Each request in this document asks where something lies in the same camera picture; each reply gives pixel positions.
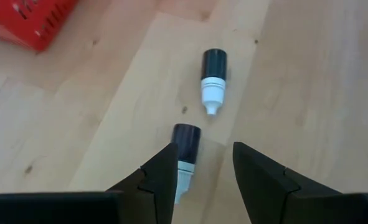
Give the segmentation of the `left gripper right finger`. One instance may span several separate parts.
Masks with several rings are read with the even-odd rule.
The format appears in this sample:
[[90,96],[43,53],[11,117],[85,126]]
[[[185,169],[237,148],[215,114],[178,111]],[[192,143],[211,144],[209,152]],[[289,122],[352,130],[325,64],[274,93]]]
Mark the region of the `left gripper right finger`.
[[341,193],[242,142],[233,164],[252,224],[368,224],[368,193]]

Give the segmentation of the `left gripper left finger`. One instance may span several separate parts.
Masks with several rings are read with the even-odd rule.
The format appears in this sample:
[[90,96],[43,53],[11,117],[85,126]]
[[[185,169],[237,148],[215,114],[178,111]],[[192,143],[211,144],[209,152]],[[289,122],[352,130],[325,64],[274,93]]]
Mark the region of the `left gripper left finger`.
[[103,192],[0,194],[0,224],[171,224],[177,153],[168,144]]

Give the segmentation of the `black dropper bottle white cap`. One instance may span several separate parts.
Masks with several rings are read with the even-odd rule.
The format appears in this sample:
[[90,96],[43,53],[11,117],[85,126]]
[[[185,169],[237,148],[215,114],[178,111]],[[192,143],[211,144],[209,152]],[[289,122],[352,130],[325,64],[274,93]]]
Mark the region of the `black dropper bottle white cap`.
[[171,143],[178,148],[177,187],[174,203],[177,205],[181,197],[189,191],[191,179],[194,175],[201,129],[190,124],[175,124],[172,132]]
[[201,99],[209,116],[215,116],[224,103],[227,84],[227,53],[209,49],[203,53]]

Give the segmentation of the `red plastic basket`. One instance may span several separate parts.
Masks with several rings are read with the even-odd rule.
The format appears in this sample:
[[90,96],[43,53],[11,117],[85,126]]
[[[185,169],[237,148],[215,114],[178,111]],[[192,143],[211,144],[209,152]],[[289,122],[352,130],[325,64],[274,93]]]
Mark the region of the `red plastic basket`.
[[36,52],[59,33],[79,0],[0,0],[0,39]]

